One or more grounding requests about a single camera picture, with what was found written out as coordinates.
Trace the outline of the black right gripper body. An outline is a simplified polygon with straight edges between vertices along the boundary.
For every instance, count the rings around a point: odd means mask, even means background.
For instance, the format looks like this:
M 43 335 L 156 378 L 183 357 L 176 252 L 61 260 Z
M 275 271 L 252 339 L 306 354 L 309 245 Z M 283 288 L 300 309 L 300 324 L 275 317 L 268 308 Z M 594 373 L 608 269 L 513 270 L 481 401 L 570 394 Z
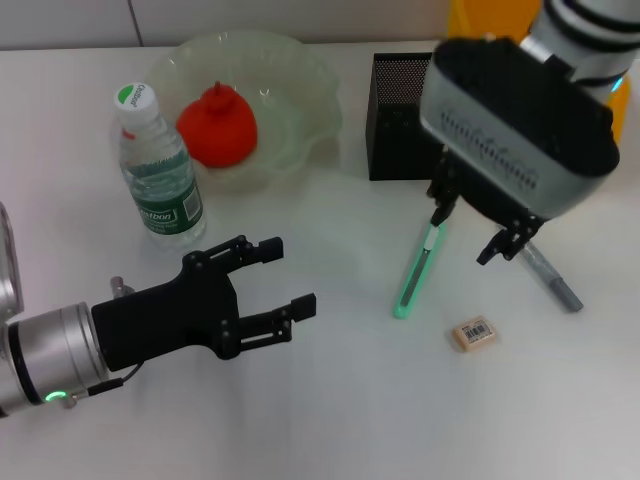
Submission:
M 455 181 L 459 194 L 476 211 L 507 228 L 527 223 L 529 211 L 461 157 L 448 152 L 448 162 L 449 168 L 455 172 L 452 180 Z

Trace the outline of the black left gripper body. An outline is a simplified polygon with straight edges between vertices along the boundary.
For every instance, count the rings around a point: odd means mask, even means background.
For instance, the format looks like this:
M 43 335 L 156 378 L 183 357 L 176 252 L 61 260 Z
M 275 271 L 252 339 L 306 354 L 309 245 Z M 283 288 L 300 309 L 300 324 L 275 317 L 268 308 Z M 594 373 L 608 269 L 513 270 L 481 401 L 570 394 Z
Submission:
M 237 295 L 228 273 L 202 252 L 183 258 L 173 280 L 91 308 L 99 349 L 112 372 L 190 347 L 239 355 Z

